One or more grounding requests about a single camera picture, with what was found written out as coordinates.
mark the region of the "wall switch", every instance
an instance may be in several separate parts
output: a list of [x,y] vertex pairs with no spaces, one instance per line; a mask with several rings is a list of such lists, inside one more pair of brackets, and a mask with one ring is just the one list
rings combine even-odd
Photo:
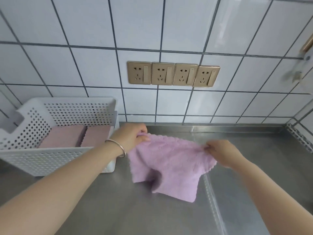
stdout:
[[198,69],[198,64],[177,63],[173,85],[192,86]]
[[212,87],[219,70],[218,66],[199,66],[194,87]]
[[152,63],[153,85],[172,85],[174,78],[174,63]]
[[128,82],[130,84],[151,83],[151,63],[149,62],[127,62]]

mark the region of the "left hand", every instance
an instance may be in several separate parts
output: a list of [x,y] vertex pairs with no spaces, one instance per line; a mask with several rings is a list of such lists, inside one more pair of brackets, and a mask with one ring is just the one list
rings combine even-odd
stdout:
[[126,123],[116,130],[110,139],[118,142],[126,152],[129,152],[136,145],[143,141],[150,141],[147,136],[138,136],[139,132],[147,133],[147,127],[144,123]]

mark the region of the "stainless steel countertop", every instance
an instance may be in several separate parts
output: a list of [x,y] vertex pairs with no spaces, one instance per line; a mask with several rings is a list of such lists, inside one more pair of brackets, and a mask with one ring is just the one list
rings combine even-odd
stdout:
[[[150,127],[150,133],[161,134]],[[228,139],[252,162],[313,213],[313,156],[287,132],[189,133],[163,135],[198,143]],[[0,204],[39,178],[0,163]],[[264,235],[268,231],[239,178],[219,165],[208,173],[229,235]],[[128,161],[118,158],[113,173],[100,174],[57,234],[220,234],[200,178],[194,203],[152,194],[149,183],[131,182]]]

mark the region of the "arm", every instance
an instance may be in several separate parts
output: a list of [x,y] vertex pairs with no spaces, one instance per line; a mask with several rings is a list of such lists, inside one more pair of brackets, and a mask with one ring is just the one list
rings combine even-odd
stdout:
[[207,144],[217,162],[239,174],[271,235],[313,233],[313,216],[234,145],[227,140]]
[[[111,139],[128,152],[146,136],[144,124],[125,124]],[[50,175],[42,178],[0,208],[1,234],[54,234],[70,215],[91,183],[120,154],[113,142],[93,148]]]

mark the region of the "hand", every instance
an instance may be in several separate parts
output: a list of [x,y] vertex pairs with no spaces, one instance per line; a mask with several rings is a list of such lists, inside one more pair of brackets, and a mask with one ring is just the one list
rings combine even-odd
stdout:
[[147,127],[144,123],[135,124],[135,123],[126,123],[118,130],[116,130],[110,139],[118,142],[126,152],[129,152],[133,149],[137,144],[143,141],[150,141],[147,136],[138,136],[139,132],[147,133]]
[[206,151],[222,166],[235,169],[247,161],[240,151],[228,140],[208,141]]

